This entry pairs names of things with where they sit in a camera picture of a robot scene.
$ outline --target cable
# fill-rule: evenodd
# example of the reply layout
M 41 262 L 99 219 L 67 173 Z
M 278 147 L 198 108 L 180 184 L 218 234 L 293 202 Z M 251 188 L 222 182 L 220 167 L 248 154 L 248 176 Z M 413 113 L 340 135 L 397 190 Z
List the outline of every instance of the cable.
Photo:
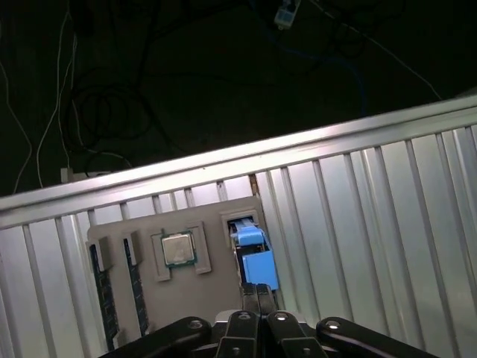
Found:
M 366 105 L 367 105 L 367 99 L 366 99 L 366 94 L 364 93 L 364 84 L 363 80 L 361 78 L 361 75 L 358 73 L 358 71 L 355 69 L 354 66 L 352 66 L 350 63 L 348 63 L 346 60 L 339 58 L 339 57 L 322 57 L 320 55 L 314 55 L 314 54 L 308 54 L 305 52 L 302 52 L 300 50 L 297 50 L 295 48 L 289 48 L 287 46 L 284 46 L 282 43 L 278 42 L 275 36 L 268 30 L 266 26 L 264 26 L 264 23 L 262 19 L 260 19 L 258 13 L 256 12 L 255 8 L 255 3 L 254 0 L 249 0 L 250 6 L 253 9 L 253 12 L 256 14 L 257 18 L 259 19 L 259 24 L 262 27 L 262 30 L 264 32 L 264 35 L 267 37 L 267 39 L 273 43 L 277 48 L 280 50 L 287 52 L 289 54 L 295 54 L 299 57 L 302 58 L 308 58 L 310 60 L 314 61 L 320 61 L 323 64 L 325 63 L 337 63 L 345 67 L 346 69 L 350 70 L 356 79 L 356 83 L 358 84 L 358 89 L 359 89 L 359 95 L 361 96 L 361 115 L 366 116 Z
M 72 57 L 71 57 L 71 65 L 72 65 L 72 70 L 71 70 L 71 76 L 73 78 L 73 74 L 75 73 L 75 58 L 76 58 L 76 49 L 78 47 L 78 38 L 76 37 L 76 34 L 73 34 L 73 48 L 72 48 Z M 61 145 L 63 147 L 63 150 L 66 155 L 66 168 L 71 167 L 71 159 L 69 157 L 68 149 L 66 148 L 65 144 L 65 139 L 63 135 L 63 129 L 61 128 L 61 96 L 58 101 L 58 128 L 60 129 L 60 135 L 61 135 Z
M 2 34 L 3 33 L 2 33 L 1 20 L 0 20 L 0 40 L 1 40 Z M 10 83 L 8 81 L 7 72 L 5 71 L 3 63 L 1 61 L 0 61 L 0 69 L 1 69 L 1 72 L 3 74 L 3 78 L 5 79 L 5 94 L 6 94 L 5 95 L 5 97 L 6 97 L 5 101 L 7 102 L 7 108 L 10 111 L 11 116 L 13 117 L 13 119 L 15 120 L 17 125 L 19 126 L 20 131 L 22 132 L 22 134 L 25 137 L 25 139 L 27 141 L 27 144 L 28 144 L 27 159 L 23 163 L 22 167 L 20 168 L 20 171 L 19 171 L 18 175 L 16 176 L 15 187 L 13 188 L 13 194 L 16 194 L 16 191 L 18 190 L 18 185 L 19 185 L 19 182 L 20 182 L 20 178 L 22 177 L 22 174 L 23 174 L 26 166 L 28 165 L 28 162 L 30 161 L 30 158 L 33 154 L 33 146 L 31 145 L 30 138 L 28 138 L 28 135 L 25 132 L 25 129 L 23 128 L 22 123 L 19 121 L 18 117 L 16 116 L 15 112 L 13 111 L 13 108 L 11 107 L 11 104 L 10 104 Z
M 322 13 L 324 13 L 326 16 L 328 16 L 330 19 L 335 19 L 335 17 L 329 13 L 328 11 L 326 11 L 319 3 L 318 3 L 318 0 L 309 0 L 315 7 L 318 8 L 318 10 L 320 10 Z M 371 41 L 372 43 L 374 43 L 376 46 L 378 46 L 381 50 L 383 50 L 384 52 L 386 52 L 387 54 L 389 54 L 393 59 L 395 59 L 401 66 L 403 66 L 405 69 L 407 69 L 410 73 L 412 73 L 413 75 L 415 75 L 417 78 L 419 78 L 422 82 L 424 82 L 430 89 L 431 91 L 436 95 L 437 98 L 439 98 L 439 100 L 442 101 L 442 97 L 439 95 L 439 93 L 435 90 L 434 86 L 432 86 L 432 84 L 427 81 L 423 76 L 421 76 L 419 73 L 417 73 L 416 71 L 414 71 L 411 67 L 409 67 L 404 61 L 402 61 L 399 57 L 397 57 L 391 50 L 388 50 L 386 47 L 384 47 L 383 45 L 381 45 L 380 43 L 378 43 L 374 38 L 372 37 L 369 37 L 368 35 L 366 34 L 362 34 L 360 31 L 358 31 L 356 28 L 354 28 L 353 26 L 350 26 L 346 23 L 341 23 L 341 25 L 349 28 L 350 30 L 358 33 L 358 34 L 361 34 L 363 37 L 366 37 L 369 41 Z
M 76 63 L 76 49 L 75 49 L 75 53 L 74 53 L 74 56 L 73 56 L 73 61 L 72 61 L 72 81 L 71 81 L 71 85 L 70 85 L 70 90 L 73 90 L 73 87 L 74 87 L 74 79 L 75 79 L 75 63 Z M 86 174 L 87 177 L 89 177 L 89 166 L 91 165 L 91 162 L 92 160 L 98 156 L 98 155 L 109 155 L 111 157 L 117 157 L 117 158 L 120 158 L 120 159 L 123 159 L 123 161 L 126 162 L 126 164 L 130 167 L 130 168 L 133 168 L 133 165 L 131 164 L 131 162 L 124 156 L 120 155 L 120 154 L 117 154 L 117 153 L 113 153 L 111 151 L 95 151 L 93 149 L 90 149 L 90 148 L 87 148 L 85 147 L 84 143 L 83 143 L 83 139 L 81 137 L 81 129 L 80 129 L 80 119 L 79 119 L 79 115 L 78 115 L 78 109 L 76 108 L 76 103 L 75 103 L 75 100 L 72 99 L 71 100 L 71 103 L 72 103 L 72 107 L 73 107 L 73 112 L 75 114 L 75 121 L 76 121 L 76 133 L 78 135 L 78 141 L 79 143 L 81 144 L 81 146 L 83 146 L 89 153 L 93 154 L 92 156 L 90 156 L 90 158 L 87 160 L 86 164 L 85 164 L 85 168 L 84 168 L 84 173 Z
M 63 19 L 63 23 L 61 24 L 60 40 L 59 40 L 58 55 L 57 55 L 57 103 L 55 104 L 53 114 L 51 115 L 50 121 L 48 122 L 48 125 L 46 126 L 45 132 L 43 133 L 42 139 L 40 140 L 40 143 L 39 143 L 38 149 L 37 149 L 37 174 L 38 174 L 38 181 L 40 182 L 40 187 L 42 187 L 42 188 L 43 188 L 43 182 L 42 182 L 42 176 L 41 176 L 41 173 L 40 173 L 40 152 L 41 152 L 41 148 L 42 148 L 42 145 L 43 145 L 43 141 L 46 138 L 46 134 L 48 133 L 48 130 L 51 127 L 51 123 L 53 123 L 53 119 L 54 119 L 55 115 L 57 114 L 57 111 L 60 107 L 61 95 L 63 94 L 63 90 L 64 90 L 65 85 L 66 85 L 66 79 L 68 78 L 69 69 L 72 65 L 72 58 L 70 58 L 68 66 L 66 67 L 65 77 L 63 79 L 63 85 L 60 89 L 61 49 L 62 49 L 62 42 L 63 42 L 63 32 L 65 30 L 65 25 L 66 25 L 66 22 L 68 21 L 68 18 L 69 18 L 69 12 L 66 11 L 65 17 Z

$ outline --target dark background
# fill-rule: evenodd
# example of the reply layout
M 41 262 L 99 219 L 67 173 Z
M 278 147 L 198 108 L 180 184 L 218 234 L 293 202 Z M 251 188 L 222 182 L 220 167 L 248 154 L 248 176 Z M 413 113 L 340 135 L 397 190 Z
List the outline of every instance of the dark background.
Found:
M 348 34 L 339 22 L 302 1 L 289 31 L 264 25 L 277 8 L 270 0 L 256 0 L 255 12 L 243 1 L 207 17 L 207 9 L 226 2 L 162 1 L 154 27 L 154 37 L 160 38 L 149 42 L 138 84 L 155 1 L 91 1 L 89 12 L 81 1 L 71 0 L 78 32 L 76 85 L 70 91 L 67 80 L 60 121 L 73 170 L 121 170 L 127 168 L 121 157 L 142 166 L 363 116 L 358 85 L 348 68 L 336 61 L 317 65 L 283 52 L 270 35 L 283 46 L 311 54 L 358 54 L 346 61 L 364 80 L 367 115 L 437 101 L 389 54 L 372 43 L 360 51 L 362 37 Z M 341 16 L 340 21 L 362 25 L 363 32 L 419 72 L 443 98 L 477 86 L 474 1 L 407 1 L 404 10 L 402 0 L 327 1 L 323 6 Z M 68 3 L 59 0 L 0 4 L 0 59 L 10 79 L 10 103 L 33 144 L 19 192 L 40 187 L 35 156 L 56 104 L 58 42 L 67 8 Z M 356 13 L 357 8 L 366 11 Z M 375 25 L 376 19 L 383 19 L 379 26 L 364 26 Z M 357 44 L 343 45 L 345 40 Z M 60 85 L 72 43 L 73 25 L 68 21 Z M 102 69 L 90 71 L 95 67 Z M 0 195 L 11 194 L 28 156 L 28 144 L 8 112 L 5 95 L 2 80 Z M 71 98 L 80 111 L 84 145 L 76 135 Z M 92 156 L 86 149 L 117 156 Z M 44 185 L 58 184 L 67 161 L 56 117 L 40 154 Z

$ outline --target white cable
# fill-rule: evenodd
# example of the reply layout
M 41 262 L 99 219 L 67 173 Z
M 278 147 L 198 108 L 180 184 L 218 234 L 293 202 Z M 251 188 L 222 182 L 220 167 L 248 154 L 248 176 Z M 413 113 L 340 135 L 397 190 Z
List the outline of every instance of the white cable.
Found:
M 330 19 L 333 19 L 333 20 L 336 20 L 336 18 L 331 14 L 329 13 L 328 11 L 326 11 L 325 9 L 323 9 L 323 7 L 318 3 L 318 0 L 310 0 L 310 2 L 316 6 L 322 13 L 324 13 L 326 16 L 328 16 Z M 415 75 L 417 78 L 419 78 L 422 82 L 424 82 L 430 89 L 431 91 L 436 95 L 437 98 L 439 98 L 439 100 L 442 101 L 442 97 L 439 95 L 439 93 L 435 90 L 434 86 L 432 86 L 432 84 L 427 81 L 423 76 L 421 76 L 419 73 L 417 73 L 416 71 L 414 71 L 411 67 L 409 67 L 403 60 L 401 60 L 399 57 L 397 57 L 391 50 L 388 50 L 386 47 L 384 47 L 383 45 L 381 45 L 380 43 L 378 43 L 374 38 L 372 37 L 369 37 L 368 35 L 360 32 L 359 30 L 357 30 L 356 28 L 354 28 L 353 26 L 351 25 L 348 25 L 348 24 L 345 24 L 344 22 L 341 22 L 341 25 L 343 25 L 344 27 L 347 27 L 349 28 L 350 30 L 352 31 L 355 31 L 357 34 L 360 34 L 362 35 L 363 37 L 366 37 L 369 41 L 371 41 L 372 43 L 374 43 L 376 46 L 378 46 L 381 50 L 383 50 L 384 52 L 386 52 L 387 54 L 389 54 L 393 59 L 395 59 L 401 66 L 403 66 L 405 69 L 407 69 L 410 73 L 412 73 L 413 75 Z
M 66 74 L 65 74 L 65 77 L 63 79 L 63 85 L 62 85 L 61 90 L 60 90 L 61 45 L 62 45 L 62 42 L 63 42 L 63 32 L 65 31 L 65 25 L 66 25 L 66 21 L 68 20 L 68 18 L 69 18 L 69 13 L 66 12 L 65 18 L 63 19 L 63 23 L 61 24 L 61 29 L 60 29 L 60 41 L 59 41 L 58 55 L 57 55 L 57 103 L 55 105 L 54 112 L 51 115 L 50 121 L 48 122 L 48 125 L 46 126 L 45 133 L 43 133 L 42 139 L 40 140 L 40 143 L 39 143 L 38 149 L 37 149 L 37 174 L 38 174 L 38 181 L 40 182 L 40 186 L 42 188 L 43 188 L 43 182 L 42 182 L 42 176 L 41 176 L 41 173 L 40 173 L 40 151 L 41 151 L 41 148 L 42 148 L 42 145 L 43 145 L 43 141 L 46 138 L 46 134 L 48 133 L 48 130 L 51 127 L 51 123 L 53 123 L 54 116 L 57 114 L 58 108 L 60 106 L 60 98 L 61 98 L 61 95 L 63 94 L 63 90 L 64 90 L 65 85 L 66 85 L 66 79 L 68 78 L 69 68 L 71 67 L 71 64 L 72 64 L 72 59 L 70 58 L 69 63 L 68 63 L 68 67 L 66 68 Z
M 78 47 L 78 39 L 76 37 L 76 34 L 74 34 L 73 35 L 72 57 L 71 57 L 71 60 L 70 60 L 70 63 L 72 65 L 72 70 L 71 70 L 72 76 L 75 73 L 75 58 L 76 58 L 76 48 L 77 47 Z M 58 101 L 57 114 L 58 114 L 58 128 L 60 129 L 61 145 L 63 146 L 63 150 L 64 150 L 65 155 L 66 155 L 66 168 L 69 168 L 71 166 L 70 165 L 71 160 L 70 160 L 70 157 L 69 157 L 68 149 L 66 149 L 65 137 L 63 135 L 63 129 L 61 128 L 61 95 L 60 95 L 60 98 L 59 98 L 59 101 Z
M 1 35 L 2 35 L 2 31 L 1 31 L 1 21 L 0 21 L 0 40 L 1 40 Z M 31 145 L 31 141 L 30 141 L 30 138 L 28 138 L 28 135 L 27 133 L 25 132 L 25 129 L 23 128 L 22 126 L 22 123 L 19 121 L 18 117 L 16 116 L 15 112 L 13 111 L 13 108 L 11 107 L 10 105 L 10 83 L 8 81 L 8 76 L 7 76 L 7 72 L 5 71 L 5 68 L 3 66 L 3 63 L 1 63 L 0 61 L 0 69 L 1 69 L 1 72 L 3 73 L 3 77 L 5 79 L 5 97 L 6 97 L 6 102 L 7 102 L 7 108 L 8 110 L 10 111 L 10 114 L 12 115 L 13 119 L 15 120 L 15 122 L 17 123 L 17 125 L 19 126 L 20 128 L 20 131 L 22 132 L 23 136 L 25 137 L 26 141 L 27 141 L 27 144 L 28 144 L 28 156 L 27 156 L 27 159 L 25 160 L 25 162 L 23 163 L 17 177 L 16 177 L 16 181 L 15 181 L 15 187 L 13 188 L 13 194 L 16 193 L 16 191 L 18 190 L 18 185 L 19 185 L 19 182 L 20 182 L 20 178 L 22 177 L 22 174 L 26 168 L 26 166 L 28 165 L 28 162 L 30 161 L 30 158 L 31 158 L 31 155 L 33 154 L 33 147 Z

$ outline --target corrugated metal panel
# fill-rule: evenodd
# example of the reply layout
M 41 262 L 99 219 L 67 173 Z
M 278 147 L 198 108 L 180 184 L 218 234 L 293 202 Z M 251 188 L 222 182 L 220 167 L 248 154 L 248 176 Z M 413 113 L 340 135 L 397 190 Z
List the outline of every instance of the corrugated metal panel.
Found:
M 310 322 L 352 319 L 439 357 L 473 357 L 477 97 L 466 103 L 0 200 L 0 357 L 105 352 L 84 245 L 91 225 L 254 194 L 287 310 Z
M 473 357 L 476 193 L 465 173 L 477 161 L 457 148 L 477 152 L 464 133 L 257 175 L 287 309 L 309 321 L 350 318 L 438 357 Z

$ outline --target blue component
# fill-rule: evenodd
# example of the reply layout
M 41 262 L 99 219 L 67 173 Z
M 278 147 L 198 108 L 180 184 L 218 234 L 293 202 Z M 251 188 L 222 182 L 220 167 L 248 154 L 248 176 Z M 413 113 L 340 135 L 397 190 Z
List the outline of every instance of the blue component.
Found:
M 242 257 L 242 260 L 247 282 L 266 283 L 271 289 L 278 289 L 278 277 L 272 251 L 250 254 Z
M 234 222 L 237 234 L 236 241 L 240 246 L 264 245 L 266 251 L 248 254 L 242 257 L 245 280 L 248 283 L 266 283 L 271 289 L 278 289 L 277 270 L 274 253 L 264 231 L 255 226 L 251 219 L 240 219 Z
M 264 236 L 262 229 L 255 226 L 242 227 L 237 230 L 237 243 L 240 246 L 263 245 L 265 243 Z

